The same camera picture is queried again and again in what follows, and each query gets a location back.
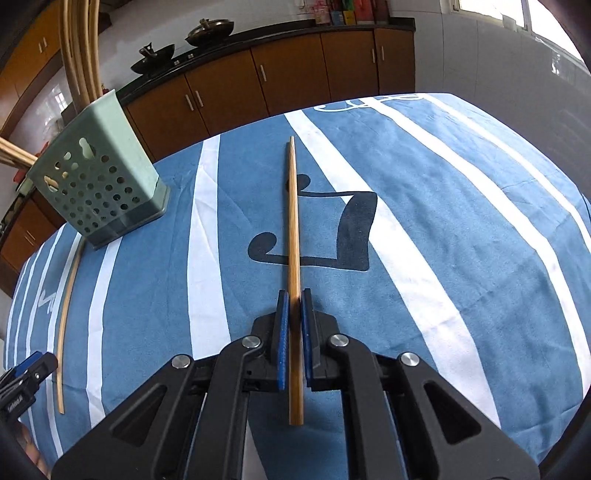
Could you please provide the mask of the wooden chopstick pair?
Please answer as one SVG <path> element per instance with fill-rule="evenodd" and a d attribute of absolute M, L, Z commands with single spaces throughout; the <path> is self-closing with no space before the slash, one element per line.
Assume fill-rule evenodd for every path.
<path fill-rule="evenodd" d="M 99 70 L 99 45 L 98 45 L 98 17 L 100 10 L 99 0 L 89 1 L 89 25 L 88 25 L 88 62 L 90 73 L 90 97 L 91 101 L 97 100 L 102 95 L 100 70 Z"/>
<path fill-rule="evenodd" d="M 90 42 L 89 42 L 89 2 L 73 1 L 72 13 L 72 33 L 74 41 L 74 54 L 76 73 L 79 76 L 78 88 L 81 100 L 84 106 L 88 106 L 94 100 L 94 89 L 92 70 L 90 62 Z"/>

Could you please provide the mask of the lower brown kitchen cabinets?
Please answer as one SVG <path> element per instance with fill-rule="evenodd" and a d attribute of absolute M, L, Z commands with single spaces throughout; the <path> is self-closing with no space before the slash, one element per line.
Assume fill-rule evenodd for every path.
<path fill-rule="evenodd" d="M 305 107 L 416 89 L 416 27 L 311 28 L 228 45 L 117 93 L 151 161 Z"/>

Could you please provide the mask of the blue white striped tablecloth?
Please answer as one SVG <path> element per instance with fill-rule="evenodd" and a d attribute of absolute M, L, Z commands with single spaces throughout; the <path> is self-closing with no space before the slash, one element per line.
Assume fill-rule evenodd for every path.
<path fill-rule="evenodd" d="M 45 380 L 19 419 L 53 465 L 177 354 L 215 355 L 287 281 L 294 136 L 301 277 L 376 353 L 418 354 L 535 461 L 590 388 L 590 203 L 519 134 L 449 94 L 367 97 L 231 130 L 157 162 L 159 219 L 85 245 L 65 336 L 65 414 Z M 4 364 L 57 347 L 81 236 L 24 266 Z"/>

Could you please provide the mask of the green perforated utensil holder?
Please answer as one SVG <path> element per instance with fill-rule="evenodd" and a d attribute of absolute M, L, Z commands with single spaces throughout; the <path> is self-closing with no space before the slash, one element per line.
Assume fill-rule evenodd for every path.
<path fill-rule="evenodd" d="M 169 201 L 169 187 L 113 91 L 85 107 L 50 143 L 27 177 L 95 248 L 161 217 Z"/>

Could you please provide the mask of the black wok on stove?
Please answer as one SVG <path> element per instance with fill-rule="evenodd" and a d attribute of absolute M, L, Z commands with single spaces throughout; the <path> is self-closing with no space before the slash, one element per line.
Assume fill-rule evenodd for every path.
<path fill-rule="evenodd" d="M 172 65 L 174 51 L 174 44 L 154 50 L 149 43 L 139 49 L 142 58 L 131 65 L 131 70 L 139 75 L 151 75 L 165 70 Z"/>

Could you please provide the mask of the black lidded pot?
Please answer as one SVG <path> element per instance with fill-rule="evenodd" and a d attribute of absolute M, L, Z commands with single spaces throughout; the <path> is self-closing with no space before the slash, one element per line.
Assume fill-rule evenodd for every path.
<path fill-rule="evenodd" d="M 235 23 L 228 19 L 201 19 L 199 24 L 189 31 L 185 41 L 195 47 L 218 44 L 230 36 Z"/>

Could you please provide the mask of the upper brown wall cabinets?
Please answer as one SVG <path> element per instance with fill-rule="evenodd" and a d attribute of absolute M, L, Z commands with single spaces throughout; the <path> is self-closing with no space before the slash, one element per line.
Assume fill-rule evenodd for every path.
<path fill-rule="evenodd" d="M 60 68 L 57 1 L 1 3 L 1 134 L 10 136 Z"/>

